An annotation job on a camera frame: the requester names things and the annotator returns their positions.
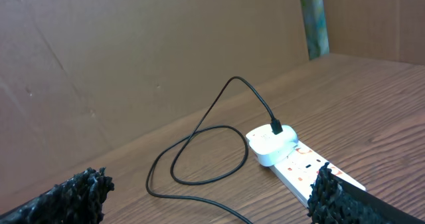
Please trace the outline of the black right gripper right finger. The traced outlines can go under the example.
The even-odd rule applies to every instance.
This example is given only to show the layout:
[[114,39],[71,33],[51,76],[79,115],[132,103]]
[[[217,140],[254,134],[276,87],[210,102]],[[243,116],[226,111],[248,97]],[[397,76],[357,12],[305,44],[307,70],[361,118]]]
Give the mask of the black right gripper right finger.
[[380,200],[320,167],[311,184],[307,216],[319,224],[424,224],[424,221]]

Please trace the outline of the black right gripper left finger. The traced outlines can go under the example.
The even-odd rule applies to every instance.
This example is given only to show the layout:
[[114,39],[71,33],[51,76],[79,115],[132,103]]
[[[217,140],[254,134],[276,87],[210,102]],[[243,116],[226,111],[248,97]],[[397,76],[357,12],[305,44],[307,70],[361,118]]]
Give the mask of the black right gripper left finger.
[[1,215],[1,224],[99,224],[103,203],[114,190],[105,169],[87,168],[38,197]]

